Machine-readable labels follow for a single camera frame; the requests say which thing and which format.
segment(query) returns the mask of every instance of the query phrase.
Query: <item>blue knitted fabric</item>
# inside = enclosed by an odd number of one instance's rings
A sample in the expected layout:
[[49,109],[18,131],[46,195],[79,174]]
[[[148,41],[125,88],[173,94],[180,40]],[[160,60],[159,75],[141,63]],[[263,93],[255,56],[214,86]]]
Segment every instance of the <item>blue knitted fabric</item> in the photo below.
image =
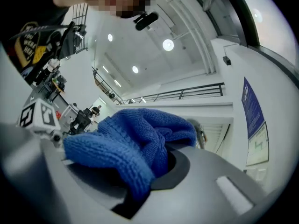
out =
[[84,166],[116,168],[138,201],[168,172],[164,145],[175,140],[195,146],[194,127],[159,110],[127,109],[104,119],[95,132],[67,137],[64,149],[68,159]]

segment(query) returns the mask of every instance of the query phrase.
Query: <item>metal rod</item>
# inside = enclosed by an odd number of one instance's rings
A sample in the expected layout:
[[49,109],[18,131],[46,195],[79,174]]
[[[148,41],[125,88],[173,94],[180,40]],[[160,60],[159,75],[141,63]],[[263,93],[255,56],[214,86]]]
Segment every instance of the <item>metal rod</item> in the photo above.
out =
[[87,7],[86,7],[84,25],[86,24],[87,11],[88,11],[88,5],[87,5]]
[[80,17],[85,17],[85,15],[82,15],[82,16],[79,16],[79,17],[74,17],[73,19],[77,19],[77,18],[80,18]]
[[76,5],[76,16],[77,16],[77,11],[78,11],[78,4]]
[[75,9],[75,6],[73,6],[73,18],[72,18],[73,20],[74,20],[74,9]]
[[[206,85],[202,85],[202,86],[186,88],[184,90],[188,91],[188,90],[195,90],[195,89],[199,89],[199,88],[213,87],[213,86],[219,86],[219,85],[224,85],[224,83],[222,82],[222,83],[215,83],[215,84],[206,84]],[[174,92],[179,92],[179,91],[182,91],[182,89],[175,90],[175,91],[168,91],[168,92],[158,93],[158,94],[147,95],[147,96],[143,96],[143,98],[146,98],[146,97],[149,97],[149,96],[155,96],[155,95],[164,95],[164,94],[169,94],[169,93],[174,93]]]
[[154,102],[156,101],[156,99],[158,98],[158,96],[159,96],[159,94],[157,94],[157,96],[156,96],[156,98],[155,98]]
[[184,36],[186,36],[186,35],[188,35],[188,34],[190,34],[190,31],[185,32],[185,33],[183,33],[183,34],[181,34],[181,35],[178,35],[177,37],[175,37],[175,38],[173,38],[173,39],[174,39],[174,40],[176,40],[176,39],[180,39],[180,38],[182,38],[182,37],[184,37]]
[[202,91],[214,91],[214,90],[218,90],[219,88],[211,88],[211,89],[204,89],[204,90],[200,90],[200,91],[190,91],[190,92],[185,92],[185,94],[190,94],[190,93],[196,93],[196,92],[202,92]]
[[81,24],[83,23],[83,14],[84,14],[84,7],[85,7],[85,3],[83,3],[83,12],[82,12],[82,16],[81,16]]
[[211,94],[220,94],[220,92],[219,91],[209,92],[209,93],[204,93],[204,94],[199,94],[199,95],[211,95]]
[[220,89],[220,95],[223,96],[223,92],[222,92],[222,87],[221,87],[221,85],[219,85],[219,89]]
[[184,90],[182,90],[182,92],[181,92],[181,94],[179,95],[179,98],[178,98],[178,99],[181,99],[181,98],[182,98],[183,93],[184,93]]

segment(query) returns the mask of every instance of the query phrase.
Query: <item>ceiling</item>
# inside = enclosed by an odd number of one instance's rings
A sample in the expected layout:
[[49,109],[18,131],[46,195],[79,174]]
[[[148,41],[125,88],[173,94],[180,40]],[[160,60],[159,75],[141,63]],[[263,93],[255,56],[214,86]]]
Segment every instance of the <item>ceiling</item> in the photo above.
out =
[[[105,73],[102,66],[108,69],[108,83],[114,85],[116,79],[121,84],[120,94],[133,87],[157,83],[165,77],[204,68],[193,37],[171,6],[164,0],[156,0],[151,10],[159,13],[159,19],[143,31],[135,29],[134,19],[102,16],[103,24],[95,39],[94,63],[100,74]],[[113,35],[112,42],[108,34]],[[165,39],[174,41],[172,51],[163,49]],[[132,71],[133,66],[139,69],[138,74]]]

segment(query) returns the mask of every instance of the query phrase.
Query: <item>person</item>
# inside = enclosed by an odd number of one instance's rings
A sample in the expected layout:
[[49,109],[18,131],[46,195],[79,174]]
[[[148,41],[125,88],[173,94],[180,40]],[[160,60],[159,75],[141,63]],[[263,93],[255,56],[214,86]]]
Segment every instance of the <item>person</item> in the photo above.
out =
[[2,16],[9,21],[1,23],[0,41],[15,65],[22,73],[37,64],[43,56],[53,52],[49,49],[54,31],[37,32],[10,39],[28,29],[40,26],[60,25],[73,5],[87,3],[97,10],[109,11],[121,18],[142,14],[150,0],[11,0],[3,4]]
[[58,59],[50,59],[49,62],[48,62],[47,68],[42,70],[42,72],[36,77],[36,79],[34,80],[33,85],[38,86],[59,65],[60,65],[60,61]]
[[102,108],[101,105],[99,105],[98,107],[93,107],[92,108],[92,112],[96,115],[96,117],[100,115],[100,109],[101,108]]
[[95,69],[95,70],[93,70],[93,76],[95,77],[96,75],[97,75],[97,73],[98,73],[98,68],[97,69]]

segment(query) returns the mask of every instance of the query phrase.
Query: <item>poster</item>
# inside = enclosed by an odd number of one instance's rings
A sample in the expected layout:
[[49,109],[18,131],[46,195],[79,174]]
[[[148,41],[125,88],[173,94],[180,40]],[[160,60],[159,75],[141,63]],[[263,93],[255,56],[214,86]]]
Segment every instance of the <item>poster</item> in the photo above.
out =
[[269,140],[266,122],[248,141],[246,166],[269,160]]
[[248,154],[246,166],[269,160],[267,125],[261,106],[249,82],[244,78],[242,104],[247,123]]
[[242,103],[247,123],[247,136],[250,139],[264,122],[261,106],[247,79],[244,78]]

